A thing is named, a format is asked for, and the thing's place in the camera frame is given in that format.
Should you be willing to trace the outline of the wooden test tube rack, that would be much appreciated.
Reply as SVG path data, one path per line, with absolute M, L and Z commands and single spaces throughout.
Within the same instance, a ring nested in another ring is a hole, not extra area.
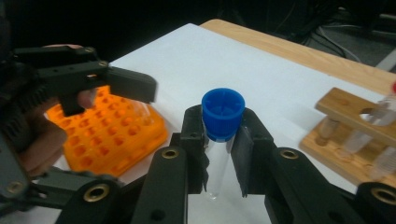
M 386 147 L 396 147 L 396 120 L 377 126 L 361 117 L 374 107 L 374 103 L 352 93 L 331 89 L 316 103 L 316 110 L 325 118 L 305 136 L 300 148 L 355 185 L 370 182 L 375 158 Z M 359 152 L 347 155 L 342 145 L 354 131 L 362 131 L 373 140 Z

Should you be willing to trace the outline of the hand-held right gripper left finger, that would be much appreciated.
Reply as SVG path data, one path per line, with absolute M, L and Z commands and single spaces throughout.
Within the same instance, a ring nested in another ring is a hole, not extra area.
M 209 164 L 205 154 L 205 129 L 202 107 L 195 105 L 185 111 L 180 133 L 180 146 L 187 153 L 188 193 L 200 194 L 208 179 Z

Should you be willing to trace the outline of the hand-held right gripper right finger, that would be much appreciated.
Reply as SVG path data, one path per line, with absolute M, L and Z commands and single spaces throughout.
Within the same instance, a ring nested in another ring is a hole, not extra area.
M 274 146 L 274 138 L 259 117 L 246 108 L 231 152 L 243 197 L 266 194 L 271 179 L 269 156 Z

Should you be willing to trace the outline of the white metal stand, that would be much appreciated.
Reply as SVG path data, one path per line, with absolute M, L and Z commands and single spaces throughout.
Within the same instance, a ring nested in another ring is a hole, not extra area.
M 383 58 L 375 67 L 390 72 L 396 66 L 396 48 Z

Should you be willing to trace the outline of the red cap test tube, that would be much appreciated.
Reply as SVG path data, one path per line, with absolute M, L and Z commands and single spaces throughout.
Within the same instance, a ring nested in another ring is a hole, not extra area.
M 396 120 L 396 81 L 390 87 L 390 93 L 379 101 L 375 107 L 363 117 L 363 120 L 375 126 L 387 126 Z M 365 147 L 372 136 L 361 132 L 353 131 L 343 144 L 343 149 L 347 153 L 356 153 Z

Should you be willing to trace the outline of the orange plastic tube rack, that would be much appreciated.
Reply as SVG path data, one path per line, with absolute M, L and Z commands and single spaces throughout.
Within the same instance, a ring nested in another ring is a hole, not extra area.
M 167 140 L 163 117 L 147 104 L 153 123 L 143 125 L 132 101 L 102 87 L 95 106 L 79 115 L 66 117 L 59 105 L 47 111 L 49 120 L 67 133 L 64 157 L 71 170 L 120 176 Z

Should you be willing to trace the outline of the white table mat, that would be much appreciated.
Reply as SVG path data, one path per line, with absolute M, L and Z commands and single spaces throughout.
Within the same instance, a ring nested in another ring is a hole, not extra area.
M 154 77 L 158 82 L 154 107 L 178 131 L 185 110 L 200 103 L 215 88 L 240 92 L 280 147 L 297 148 L 323 119 L 316 102 L 337 87 L 377 102 L 390 82 L 371 66 L 283 41 L 263 38 L 265 45 L 288 49 L 292 62 L 267 49 L 251 47 L 206 26 L 184 25 L 114 61 L 114 65 Z

